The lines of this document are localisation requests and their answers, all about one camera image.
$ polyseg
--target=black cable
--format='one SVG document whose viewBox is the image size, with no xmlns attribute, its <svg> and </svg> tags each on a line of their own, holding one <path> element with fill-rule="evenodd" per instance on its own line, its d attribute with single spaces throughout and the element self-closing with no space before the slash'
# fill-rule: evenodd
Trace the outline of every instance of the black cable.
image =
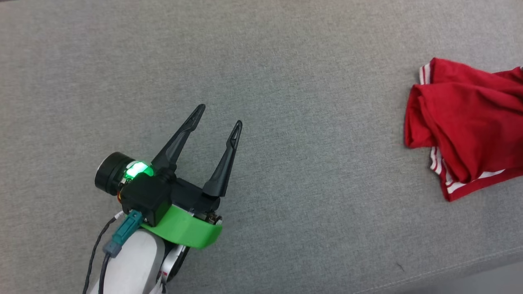
<svg viewBox="0 0 523 294">
<path fill-rule="evenodd" d="M 100 243 L 101 236 L 105 233 L 105 231 L 107 231 L 109 225 L 114 223 L 115 221 L 115 217 L 110 219 L 105 225 L 105 227 L 101 230 L 100 235 L 98 235 L 98 239 L 96 239 L 95 246 L 93 247 L 93 252 L 91 253 L 91 259 L 89 260 L 89 267 L 87 269 L 87 276 L 85 277 L 84 290 L 82 291 L 82 294 L 87 294 L 87 289 L 89 288 L 89 276 L 91 275 L 91 270 L 93 269 L 93 260 L 95 259 L 96 247 L 98 247 L 98 243 Z"/>
<path fill-rule="evenodd" d="M 98 283 L 98 294 L 104 294 L 105 271 L 107 270 L 107 264 L 109 263 L 110 258 L 111 255 L 107 253 L 105 255 L 104 262 L 101 264 L 100 282 Z"/>
</svg>

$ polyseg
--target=cable connector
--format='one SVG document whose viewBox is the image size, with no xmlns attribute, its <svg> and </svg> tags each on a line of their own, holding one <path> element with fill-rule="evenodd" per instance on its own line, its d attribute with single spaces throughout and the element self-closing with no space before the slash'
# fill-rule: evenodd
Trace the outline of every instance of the cable connector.
<svg viewBox="0 0 523 294">
<path fill-rule="evenodd" d="M 112 240 L 105 244 L 104 253 L 115 258 L 118 253 L 120 253 L 120 250 L 122 250 L 123 244 L 138 229 L 138 227 L 140 227 L 142 222 L 142 214 L 137 210 L 132 210 L 126 220 L 123 221 L 116 232 L 112 235 Z"/>
</svg>

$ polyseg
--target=camera lens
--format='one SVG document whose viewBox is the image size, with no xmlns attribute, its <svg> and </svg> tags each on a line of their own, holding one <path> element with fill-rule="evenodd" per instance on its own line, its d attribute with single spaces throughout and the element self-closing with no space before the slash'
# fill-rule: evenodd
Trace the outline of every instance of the camera lens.
<svg viewBox="0 0 523 294">
<path fill-rule="evenodd" d="M 109 155 L 96 171 L 95 186 L 111 195 L 116 195 L 127 165 L 133 161 L 134 159 L 120 152 Z"/>
</svg>

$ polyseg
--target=white cable tip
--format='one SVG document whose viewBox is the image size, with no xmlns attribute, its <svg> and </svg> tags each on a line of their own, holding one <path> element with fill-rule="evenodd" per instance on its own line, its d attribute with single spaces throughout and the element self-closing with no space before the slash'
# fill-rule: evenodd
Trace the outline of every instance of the white cable tip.
<svg viewBox="0 0 523 294">
<path fill-rule="evenodd" d="M 123 210 L 120 210 L 117 214 L 115 214 L 115 219 L 118 219 L 120 216 L 123 215 Z"/>
</svg>

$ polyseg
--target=robotic arm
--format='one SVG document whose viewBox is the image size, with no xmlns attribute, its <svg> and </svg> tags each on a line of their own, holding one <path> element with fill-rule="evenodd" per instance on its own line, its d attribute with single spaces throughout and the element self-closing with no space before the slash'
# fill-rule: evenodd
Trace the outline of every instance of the robotic arm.
<svg viewBox="0 0 523 294">
<path fill-rule="evenodd" d="M 203 188 L 175 174 L 178 157 L 204 110 L 201 104 L 192 112 L 151 165 L 120 152 L 100 164 L 95 185 L 118 197 L 127 218 L 112 243 L 104 247 L 104 267 L 91 293 L 165 293 L 165 285 L 178 273 L 189 248 L 207 247 L 220 235 L 222 217 L 215 212 L 227 190 L 242 122 L 236 122 Z M 114 244 L 121 249 L 111 248 Z"/>
</svg>

